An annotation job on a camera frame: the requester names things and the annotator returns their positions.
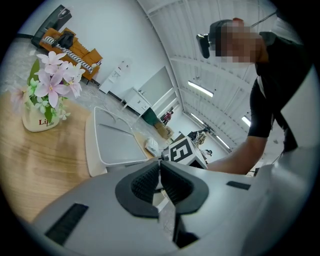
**striped pillow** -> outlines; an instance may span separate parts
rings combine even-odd
[[[51,36],[46,36],[44,39],[42,39],[42,41],[52,45],[55,42],[55,39],[53,39]],[[90,74],[94,71],[94,69],[88,63],[86,63],[78,55],[74,54],[71,50],[64,48],[64,47],[61,47],[60,44],[58,44],[58,43],[56,44],[56,47],[61,49],[64,53],[66,53],[75,62],[81,63],[81,66],[84,67],[86,70],[88,70]]]

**ceiling light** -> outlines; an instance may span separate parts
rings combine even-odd
[[[250,125],[251,125],[250,120],[249,120],[248,118],[246,118],[245,116],[244,116],[244,117],[242,117],[242,121],[244,121],[248,126],[250,126]]]
[[[194,114],[191,113],[191,116],[193,116],[195,119],[197,119],[201,124],[204,124],[198,117],[196,117]]]
[[[210,97],[213,97],[213,95],[214,95],[212,92],[210,92],[210,91],[208,91],[208,90],[204,89],[203,87],[201,87],[201,86],[199,86],[199,85],[195,84],[194,82],[188,81],[188,85],[190,85],[190,86],[192,86],[192,87],[194,87],[194,88],[198,89],[199,91],[201,91],[201,92],[205,93],[206,95],[209,95]]]
[[[228,149],[230,149],[230,147],[222,140],[222,139],[220,139],[220,137],[219,136],[216,136]]]

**white desk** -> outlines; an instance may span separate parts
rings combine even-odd
[[[135,88],[132,88],[129,91],[129,93],[124,97],[121,103],[123,101],[125,101],[126,104],[124,105],[122,110],[124,110],[125,107],[129,106],[137,113],[139,113],[138,118],[140,118],[144,114],[144,112],[146,112],[147,109],[151,107],[151,104],[148,102],[148,100]]]

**ceiling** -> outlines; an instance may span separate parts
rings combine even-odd
[[[227,67],[214,56],[202,57],[197,34],[209,32],[210,24],[222,19],[240,18],[248,25],[265,18],[276,8],[266,0],[138,0],[157,32],[172,65],[186,113],[193,113],[214,129],[231,149],[245,141],[250,119],[250,92],[257,78],[255,66]],[[275,31],[290,37],[290,27],[277,26],[273,15],[254,29]],[[213,92],[209,97],[188,85],[193,81]],[[283,150],[284,133],[276,124],[263,155],[273,161]]]

